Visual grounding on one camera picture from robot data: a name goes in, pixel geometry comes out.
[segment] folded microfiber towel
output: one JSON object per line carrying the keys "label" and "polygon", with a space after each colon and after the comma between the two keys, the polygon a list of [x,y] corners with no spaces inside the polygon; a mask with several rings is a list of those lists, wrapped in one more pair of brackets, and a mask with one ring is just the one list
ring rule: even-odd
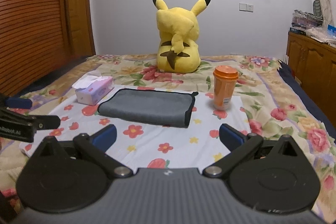
{"label": "folded microfiber towel", "polygon": [[121,89],[101,103],[98,112],[132,122],[187,128],[196,95],[198,92]]}

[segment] black mattress edge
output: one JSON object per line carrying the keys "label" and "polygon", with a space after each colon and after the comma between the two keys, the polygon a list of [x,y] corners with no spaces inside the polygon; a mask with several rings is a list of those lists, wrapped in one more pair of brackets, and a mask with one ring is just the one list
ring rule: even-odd
{"label": "black mattress edge", "polygon": [[65,65],[65,66],[63,66],[63,67],[61,67],[57,70],[54,70],[54,71],[48,73],[47,75],[41,77],[40,79],[34,81],[30,85],[28,85],[27,87],[22,89],[20,92],[16,93],[13,97],[20,97],[20,96],[23,96],[23,95],[25,95],[29,92],[34,92],[34,91],[44,89],[46,86],[52,84],[54,81],[56,81],[61,76],[65,75],[68,71],[70,71],[71,69],[73,69],[77,65],[79,65],[81,63],[84,63],[88,57],[90,57],[90,55],[82,56],[82,57],[80,57],[80,58],[78,58],[74,61],[69,62],[67,65]]}
{"label": "black mattress edge", "polygon": [[313,115],[317,120],[321,121],[325,125],[325,129],[327,130],[330,137],[336,139],[336,130],[332,123],[329,121],[328,117],[320,110],[320,108],[314,103],[312,99],[305,93],[305,91],[300,87],[297,81],[295,81],[292,76],[291,68],[280,61],[282,68],[278,69],[278,73],[284,82],[289,85],[292,90],[300,97],[302,103],[308,110],[308,112]]}

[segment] pikachu ear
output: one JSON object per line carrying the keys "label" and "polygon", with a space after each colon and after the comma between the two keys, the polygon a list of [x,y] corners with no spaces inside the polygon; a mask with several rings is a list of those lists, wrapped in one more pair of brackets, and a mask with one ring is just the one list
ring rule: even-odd
{"label": "pikachu ear", "polygon": [[158,10],[168,10],[168,6],[163,0],[153,0],[153,3]]}
{"label": "pikachu ear", "polygon": [[198,16],[201,12],[205,10],[209,3],[210,0],[199,0],[196,2],[191,11],[195,14],[195,16]]}

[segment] pikachu plush toy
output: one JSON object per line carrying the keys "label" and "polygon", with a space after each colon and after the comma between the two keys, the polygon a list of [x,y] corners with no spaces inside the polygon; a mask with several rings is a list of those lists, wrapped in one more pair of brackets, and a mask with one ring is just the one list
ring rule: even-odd
{"label": "pikachu plush toy", "polygon": [[160,46],[157,53],[157,68],[164,72],[191,73],[200,65],[196,40],[199,26],[196,16],[205,10],[210,0],[199,0],[189,11],[175,7],[168,9],[163,0],[153,0]]}

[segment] white sheet with strawberry print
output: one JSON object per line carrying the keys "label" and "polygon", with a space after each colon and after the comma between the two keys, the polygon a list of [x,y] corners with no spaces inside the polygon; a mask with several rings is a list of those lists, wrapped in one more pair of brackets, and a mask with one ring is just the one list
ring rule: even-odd
{"label": "white sheet with strawberry print", "polygon": [[[111,98],[122,88],[137,87],[116,85],[99,104]],[[174,92],[187,93],[181,90],[174,90]],[[211,93],[203,92],[196,96],[188,128],[155,126],[103,117],[97,112],[98,104],[96,106],[79,104],[76,96],[72,96],[50,112],[61,118],[60,127],[56,130],[38,131],[34,143],[22,142],[20,149],[31,156],[43,138],[48,135],[55,136],[60,141],[72,140],[79,133],[92,135],[107,124],[114,124],[118,132],[117,140],[106,153],[130,167],[134,172],[141,167],[198,167],[202,171],[206,166],[229,153],[218,137],[221,124],[227,123],[244,134],[251,132],[247,116],[241,111],[243,104],[239,96],[232,97],[231,107],[226,112],[213,108],[212,96]]]}

